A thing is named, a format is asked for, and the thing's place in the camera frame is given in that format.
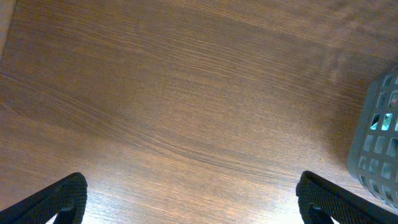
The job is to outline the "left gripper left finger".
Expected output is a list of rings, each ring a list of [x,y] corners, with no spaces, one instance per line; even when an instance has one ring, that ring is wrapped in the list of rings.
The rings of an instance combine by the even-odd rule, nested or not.
[[[81,224],[88,184],[83,174],[72,173],[1,211],[1,223]]]

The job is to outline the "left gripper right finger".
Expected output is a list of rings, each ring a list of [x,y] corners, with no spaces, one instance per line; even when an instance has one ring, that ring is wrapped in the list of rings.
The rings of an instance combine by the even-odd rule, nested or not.
[[[397,223],[396,214],[307,170],[296,186],[296,196],[305,224]]]

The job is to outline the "grey plastic basket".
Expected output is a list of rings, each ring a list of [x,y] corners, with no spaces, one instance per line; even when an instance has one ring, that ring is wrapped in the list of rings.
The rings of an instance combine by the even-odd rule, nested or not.
[[[392,91],[397,67],[369,85],[346,165],[370,194],[397,210],[397,131],[370,130],[379,95]]]

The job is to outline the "teal snack packet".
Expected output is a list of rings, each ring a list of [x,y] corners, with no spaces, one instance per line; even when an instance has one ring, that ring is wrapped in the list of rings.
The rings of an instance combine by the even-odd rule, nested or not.
[[[397,91],[379,95],[370,130],[397,131]]]

